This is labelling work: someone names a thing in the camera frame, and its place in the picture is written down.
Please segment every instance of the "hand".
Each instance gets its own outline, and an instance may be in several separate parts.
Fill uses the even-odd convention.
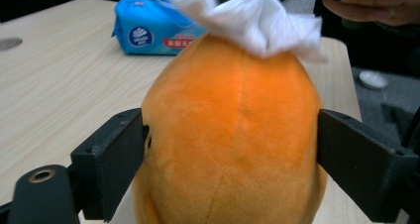
[[[323,0],[336,15],[355,22],[420,25],[420,0]]]

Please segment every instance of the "white object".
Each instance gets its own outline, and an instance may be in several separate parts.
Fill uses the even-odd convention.
[[[213,35],[226,38],[248,53],[269,57],[294,52],[314,62],[319,52],[321,18],[288,13],[279,0],[172,0],[176,7]]]
[[[388,80],[380,74],[372,70],[365,70],[359,74],[361,83],[371,89],[381,90],[388,86]]]

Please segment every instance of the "black plastic bracket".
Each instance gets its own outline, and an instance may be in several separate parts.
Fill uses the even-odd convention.
[[[82,209],[88,220],[111,220],[143,161],[142,110],[112,117],[71,153],[74,175],[83,179]]]
[[[367,217],[395,222],[419,157],[356,119],[329,110],[319,113],[318,144],[318,163]]]

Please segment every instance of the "orange plush toy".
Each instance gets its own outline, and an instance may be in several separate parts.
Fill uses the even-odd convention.
[[[295,54],[258,57],[213,34],[194,41],[142,104],[138,222],[311,223],[326,186],[320,108]]]

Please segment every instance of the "red label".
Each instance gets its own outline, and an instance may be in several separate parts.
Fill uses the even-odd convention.
[[[163,43],[169,48],[186,48],[190,43],[191,39],[163,39]]]

